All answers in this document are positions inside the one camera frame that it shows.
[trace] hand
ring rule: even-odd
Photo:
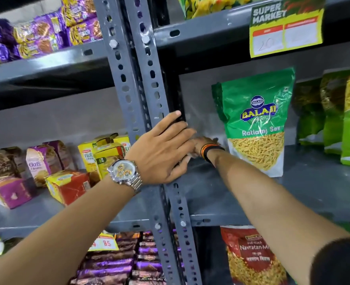
[[[172,124],[180,115],[180,111],[169,113],[126,154],[125,159],[137,165],[143,184],[169,183],[187,172],[191,158],[187,154],[195,148],[190,138],[196,130],[184,121]]]
[[[200,152],[201,152],[201,148],[203,148],[204,145],[206,144],[216,144],[219,145],[219,143],[217,142],[217,138],[214,138],[213,140],[211,138],[208,137],[197,137],[195,139],[193,139],[193,142],[195,144],[195,150],[193,151],[193,153],[197,154],[199,157],[201,157]]]

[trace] wristwatch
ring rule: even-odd
[[[135,194],[139,193],[143,183],[134,161],[118,159],[107,170],[114,182],[128,185]]]

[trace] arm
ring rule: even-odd
[[[195,151],[209,138],[197,138]],[[250,222],[263,236],[299,285],[308,285],[315,255],[326,244],[350,237],[339,226],[296,200],[282,185],[228,152],[212,149],[208,158],[239,201]]]
[[[188,139],[195,130],[187,129],[185,122],[168,128],[179,116],[179,111],[170,113],[127,153],[125,158],[135,161],[144,184],[171,182],[186,172],[189,158],[184,156],[194,149]],[[97,236],[133,195],[131,187],[104,178],[0,258],[0,285],[66,284]]]

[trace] bolt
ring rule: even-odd
[[[150,37],[147,35],[142,36],[142,42],[147,45],[150,43]]]
[[[116,49],[118,47],[118,42],[114,39],[110,40],[109,42],[109,46],[112,48],[112,49]]]

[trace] black wristband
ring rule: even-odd
[[[214,145],[214,146],[209,146],[209,147],[206,147],[204,152],[203,152],[203,157],[205,159],[205,161],[209,162],[209,163],[212,163],[209,158],[208,158],[208,151],[211,150],[211,149],[220,149],[220,150],[224,150],[225,149],[219,145]]]

